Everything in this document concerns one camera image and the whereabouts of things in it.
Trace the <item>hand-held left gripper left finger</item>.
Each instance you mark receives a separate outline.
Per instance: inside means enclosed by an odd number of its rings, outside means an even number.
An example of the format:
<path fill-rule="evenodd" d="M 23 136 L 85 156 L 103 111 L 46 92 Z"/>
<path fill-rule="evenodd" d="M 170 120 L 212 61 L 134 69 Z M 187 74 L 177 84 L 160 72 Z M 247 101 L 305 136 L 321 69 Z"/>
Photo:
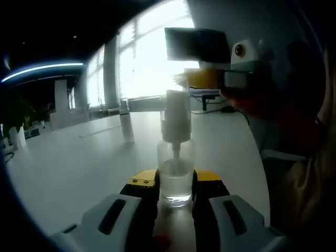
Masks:
<path fill-rule="evenodd" d="M 148 248 L 158 213 L 158 170 L 132 176 L 114 193 L 86 211 L 79 224 L 55 233 L 60 251 L 137 251 Z"/>

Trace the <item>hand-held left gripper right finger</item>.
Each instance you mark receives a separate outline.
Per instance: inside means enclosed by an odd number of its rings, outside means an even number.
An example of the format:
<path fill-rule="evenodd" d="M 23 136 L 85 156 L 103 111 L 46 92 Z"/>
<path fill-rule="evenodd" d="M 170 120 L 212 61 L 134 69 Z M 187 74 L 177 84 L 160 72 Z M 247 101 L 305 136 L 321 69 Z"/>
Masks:
<path fill-rule="evenodd" d="M 207 170 L 193 172 L 197 251 L 290 251 L 287 236 L 265 225 L 263 215 Z"/>

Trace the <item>person's left hand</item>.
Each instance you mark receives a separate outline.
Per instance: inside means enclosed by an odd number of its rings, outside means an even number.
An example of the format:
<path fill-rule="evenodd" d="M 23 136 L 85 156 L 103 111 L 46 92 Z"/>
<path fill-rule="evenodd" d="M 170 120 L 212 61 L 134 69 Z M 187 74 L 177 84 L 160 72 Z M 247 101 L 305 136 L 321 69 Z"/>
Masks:
<path fill-rule="evenodd" d="M 164 252 L 169 249 L 171 241 L 165 235 L 155 235 L 152 237 L 152 251 Z"/>

